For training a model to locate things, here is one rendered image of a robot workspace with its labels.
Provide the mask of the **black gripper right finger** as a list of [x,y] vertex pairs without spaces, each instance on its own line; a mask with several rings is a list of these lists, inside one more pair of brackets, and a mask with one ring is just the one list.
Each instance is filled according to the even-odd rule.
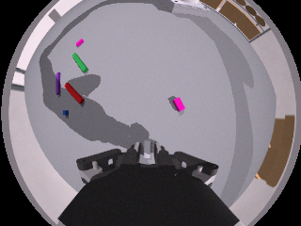
[[[155,164],[158,164],[158,174],[176,176],[176,170],[180,170],[199,178],[209,187],[212,186],[219,168],[216,164],[196,158],[187,153],[175,152],[170,155],[159,143],[154,143],[154,160]],[[186,164],[186,168],[182,167],[182,162]]]

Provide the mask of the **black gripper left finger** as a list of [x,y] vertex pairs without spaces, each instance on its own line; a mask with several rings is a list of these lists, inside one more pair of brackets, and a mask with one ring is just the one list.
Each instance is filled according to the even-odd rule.
[[[79,158],[76,160],[76,163],[83,183],[87,184],[94,175],[119,166],[119,174],[137,174],[137,163],[139,163],[140,153],[141,142],[137,142],[126,153],[122,153],[120,149],[112,149]],[[109,165],[108,161],[110,159],[113,160],[113,163]]]

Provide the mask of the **purple rod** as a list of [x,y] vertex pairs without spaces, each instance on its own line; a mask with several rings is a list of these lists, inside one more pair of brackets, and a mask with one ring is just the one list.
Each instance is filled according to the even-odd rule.
[[61,91],[60,91],[60,72],[58,72],[56,74],[55,91],[56,91],[57,95],[59,95],[61,93]]

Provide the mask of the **dark red rod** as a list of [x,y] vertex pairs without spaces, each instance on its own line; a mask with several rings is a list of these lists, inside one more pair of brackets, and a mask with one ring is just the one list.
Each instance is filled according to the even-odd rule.
[[69,83],[66,82],[64,87],[79,104],[82,104],[84,102],[85,99]]

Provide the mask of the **green rod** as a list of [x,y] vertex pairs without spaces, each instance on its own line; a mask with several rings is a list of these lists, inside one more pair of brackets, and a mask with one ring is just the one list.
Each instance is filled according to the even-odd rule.
[[76,53],[74,53],[72,56],[73,56],[74,60],[76,61],[76,63],[78,64],[78,66],[81,68],[81,70],[84,73],[86,73],[88,71],[88,68],[83,63],[83,61],[80,59],[80,57]]

